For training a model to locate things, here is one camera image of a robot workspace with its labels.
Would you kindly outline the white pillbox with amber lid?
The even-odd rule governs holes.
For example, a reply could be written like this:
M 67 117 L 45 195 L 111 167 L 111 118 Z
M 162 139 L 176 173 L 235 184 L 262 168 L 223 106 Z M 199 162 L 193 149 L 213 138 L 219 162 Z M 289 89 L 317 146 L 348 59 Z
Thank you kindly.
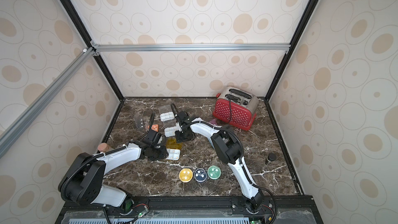
M 173 161 L 179 160 L 181 149 L 182 149 L 182 143 L 177 143 L 175 137 L 168 137 L 166 140 L 166 150 L 168 152 L 166 160 L 173 160 Z

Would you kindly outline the yellow round pillbox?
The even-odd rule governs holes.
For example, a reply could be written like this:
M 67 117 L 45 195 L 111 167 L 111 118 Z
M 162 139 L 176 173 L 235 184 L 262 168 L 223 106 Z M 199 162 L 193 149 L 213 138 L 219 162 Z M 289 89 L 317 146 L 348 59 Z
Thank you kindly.
M 192 180 L 193 178 L 193 172 L 190 168 L 183 168 L 179 172 L 179 179 L 183 183 L 188 183 Z

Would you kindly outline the dark blue round pillbox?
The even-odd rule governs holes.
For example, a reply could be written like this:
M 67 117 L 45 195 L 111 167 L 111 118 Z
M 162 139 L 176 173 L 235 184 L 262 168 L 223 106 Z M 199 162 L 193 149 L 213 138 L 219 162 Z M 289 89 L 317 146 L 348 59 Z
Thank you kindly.
M 208 176 L 206 171 L 203 168 L 198 168 L 194 171 L 193 173 L 193 178 L 198 182 L 198 183 L 203 183 L 207 180 Z

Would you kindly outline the green round pillbox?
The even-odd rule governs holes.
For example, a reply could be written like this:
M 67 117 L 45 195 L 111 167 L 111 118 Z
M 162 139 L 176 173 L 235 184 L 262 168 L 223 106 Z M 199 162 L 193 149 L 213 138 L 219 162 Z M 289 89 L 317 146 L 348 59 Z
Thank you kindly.
M 210 166 L 207 170 L 208 178 L 217 180 L 221 176 L 221 169 L 218 166 Z

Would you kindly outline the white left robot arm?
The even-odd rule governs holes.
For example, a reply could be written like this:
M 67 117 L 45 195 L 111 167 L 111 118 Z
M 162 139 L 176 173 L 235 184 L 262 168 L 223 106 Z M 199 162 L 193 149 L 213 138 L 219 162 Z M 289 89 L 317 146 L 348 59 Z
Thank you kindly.
M 128 213 L 133 208 L 132 197 L 119 188 L 103 184 L 104 176 L 132 161 L 158 161 L 168 157 L 165 136 L 152 129 L 154 117 L 152 113 L 148 131 L 137 140 L 107 152 L 79 154 L 58 185 L 62 200 L 80 206 L 112 206 Z

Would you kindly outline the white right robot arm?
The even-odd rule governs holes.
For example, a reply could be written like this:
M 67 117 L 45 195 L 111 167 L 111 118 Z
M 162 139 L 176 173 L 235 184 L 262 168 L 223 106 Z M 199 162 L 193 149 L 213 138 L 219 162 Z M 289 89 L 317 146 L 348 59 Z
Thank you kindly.
M 175 104 L 171 104 L 171 110 L 176 119 L 176 142 L 183 143 L 195 139 L 196 134 L 206 137 L 214 148 L 218 158 L 227 164 L 235 175 L 245 205 L 250 213 L 257 213 L 263 206 L 264 192 L 267 192 L 273 200 L 274 214 L 277 205 L 273 194 L 266 188 L 256 185 L 244 160 L 244 148 L 233 128 L 229 125 L 218 126 L 202 120 L 199 117 L 189 116 L 185 111 L 177 111 Z

